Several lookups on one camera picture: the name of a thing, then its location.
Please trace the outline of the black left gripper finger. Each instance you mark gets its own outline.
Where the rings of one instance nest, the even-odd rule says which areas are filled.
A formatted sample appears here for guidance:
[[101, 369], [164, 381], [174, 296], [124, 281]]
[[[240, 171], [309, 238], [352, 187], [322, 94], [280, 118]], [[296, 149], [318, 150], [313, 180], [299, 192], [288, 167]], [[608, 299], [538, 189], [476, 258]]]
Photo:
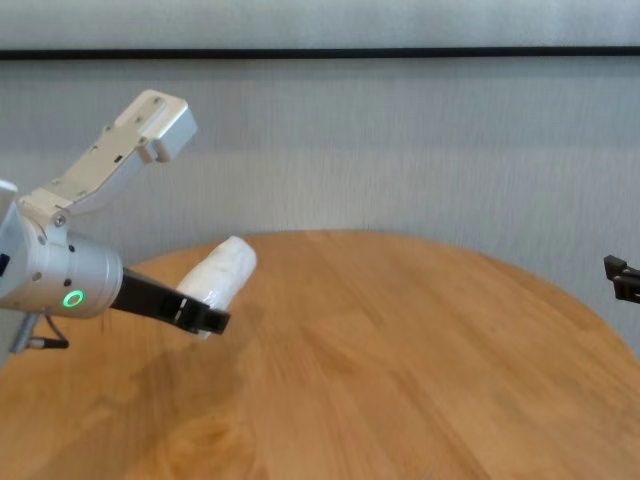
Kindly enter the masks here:
[[173, 324], [192, 334], [221, 335], [231, 319], [231, 315], [223, 310], [210, 308], [193, 297], [182, 296]]

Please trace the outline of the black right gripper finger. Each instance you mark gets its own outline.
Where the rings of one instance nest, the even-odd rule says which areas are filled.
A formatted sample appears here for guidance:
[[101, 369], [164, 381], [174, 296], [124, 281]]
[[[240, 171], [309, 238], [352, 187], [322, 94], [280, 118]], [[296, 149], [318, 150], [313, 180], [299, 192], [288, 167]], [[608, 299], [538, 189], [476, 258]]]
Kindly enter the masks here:
[[612, 283], [617, 300], [639, 303], [640, 273], [626, 261], [608, 255], [603, 259], [606, 278]]

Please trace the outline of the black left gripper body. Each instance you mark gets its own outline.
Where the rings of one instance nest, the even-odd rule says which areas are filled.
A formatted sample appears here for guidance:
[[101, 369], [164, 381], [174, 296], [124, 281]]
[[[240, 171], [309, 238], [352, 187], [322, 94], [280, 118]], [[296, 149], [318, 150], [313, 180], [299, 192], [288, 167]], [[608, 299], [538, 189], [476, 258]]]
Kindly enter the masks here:
[[124, 268], [120, 289], [110, 308], [175, 324], [181, 294], [134, 270]]

